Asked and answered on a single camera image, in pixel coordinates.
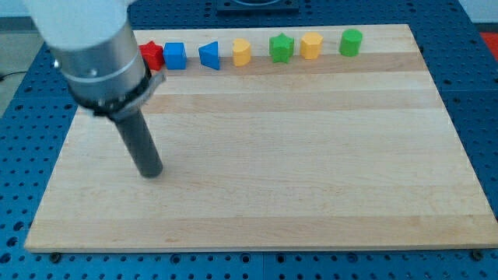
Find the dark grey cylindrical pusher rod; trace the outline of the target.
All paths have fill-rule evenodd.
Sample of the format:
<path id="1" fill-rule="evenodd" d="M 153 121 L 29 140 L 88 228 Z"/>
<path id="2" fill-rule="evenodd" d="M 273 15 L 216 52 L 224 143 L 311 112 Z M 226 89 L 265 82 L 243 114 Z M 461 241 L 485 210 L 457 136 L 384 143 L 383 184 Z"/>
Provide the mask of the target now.
<path id="1" fill-rule="evenodd" d="M 138 110 L 112 121 L 141 176 L 158 177 L 163 171 L 163 163 L 142 112 Z"/>

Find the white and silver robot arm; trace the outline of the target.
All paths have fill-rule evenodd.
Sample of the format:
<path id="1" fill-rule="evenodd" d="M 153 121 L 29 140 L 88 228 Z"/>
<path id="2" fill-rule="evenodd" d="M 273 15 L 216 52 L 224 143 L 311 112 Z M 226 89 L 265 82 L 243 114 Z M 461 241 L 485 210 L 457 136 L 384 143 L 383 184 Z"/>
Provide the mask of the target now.
<path id="1" fill-rule="evenodd" d="M 142 115 L 142 105 L 166 80 L 153 75 L 128 19 L 129 0 L 24 0 L 48 45 L 54 67 L 78 105 L 113 121 L 143 177 L 163 163 Z"/>

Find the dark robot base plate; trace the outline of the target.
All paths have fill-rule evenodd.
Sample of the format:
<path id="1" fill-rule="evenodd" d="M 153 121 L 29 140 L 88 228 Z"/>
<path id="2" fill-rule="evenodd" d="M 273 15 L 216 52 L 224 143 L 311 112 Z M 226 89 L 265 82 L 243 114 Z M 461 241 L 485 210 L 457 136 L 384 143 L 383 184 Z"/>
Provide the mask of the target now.
<path id="1" fill-rule="evenodd" d="M 295 13 L 300 10 L 299 0 L 217 0 L 218 15 L 265 14 L 284 12 Z"/>

